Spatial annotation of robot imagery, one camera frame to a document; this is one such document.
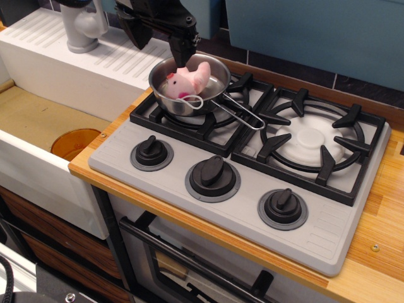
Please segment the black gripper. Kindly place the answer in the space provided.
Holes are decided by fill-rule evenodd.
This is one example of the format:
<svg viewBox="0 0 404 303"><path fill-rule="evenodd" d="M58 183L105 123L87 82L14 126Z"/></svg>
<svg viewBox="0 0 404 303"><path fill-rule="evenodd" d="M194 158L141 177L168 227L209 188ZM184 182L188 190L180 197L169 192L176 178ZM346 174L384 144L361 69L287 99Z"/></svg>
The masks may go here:
<svg viewBox="0 0 404 303"><path fill-rule="evenodd" d="M196 53L200 40L196 19L180 1L116 1L116 10L121 28L139 50L149 43L154 29L169 36L178 68Z"/></svg>

